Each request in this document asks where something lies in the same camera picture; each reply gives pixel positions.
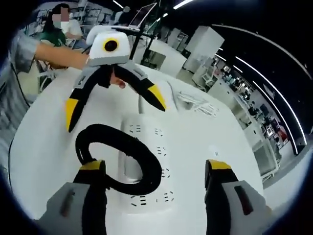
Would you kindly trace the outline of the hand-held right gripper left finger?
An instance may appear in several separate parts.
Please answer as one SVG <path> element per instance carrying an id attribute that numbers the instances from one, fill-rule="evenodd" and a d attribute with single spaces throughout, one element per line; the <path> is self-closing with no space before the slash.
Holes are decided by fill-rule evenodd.
<path id="1" fill-rule="evenodd" d="M 105 235 L 106 165 L 89 162 L 78 170 L 73 182 L 65 183 L 47 201 L 40 218 L 45 235 Z"/>

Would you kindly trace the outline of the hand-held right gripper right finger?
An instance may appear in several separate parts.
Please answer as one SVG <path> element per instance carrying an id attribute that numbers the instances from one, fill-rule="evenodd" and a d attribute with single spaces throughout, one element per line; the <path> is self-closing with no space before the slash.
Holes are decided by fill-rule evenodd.
<path id="1" fill-rule="evenodd" d="M 205 165 L 208 235 L 261 235 L 271 210 L 248 182 L 238 180 L 230 165 L 209 159 Z"/>

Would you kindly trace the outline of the person's left hand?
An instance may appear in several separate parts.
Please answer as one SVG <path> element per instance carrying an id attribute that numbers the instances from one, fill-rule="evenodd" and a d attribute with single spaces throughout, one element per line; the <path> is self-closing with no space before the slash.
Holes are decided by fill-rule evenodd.
<path id="1" fill-rule="evenodd" d="M 110 78 L 110 84 L 111 85 L 117 85 L 119 88 L 124 89 L 126 87 L 125 82 L 117 77 L 114 73 L 114 71 L 111 73 L 111 78 Z"/>

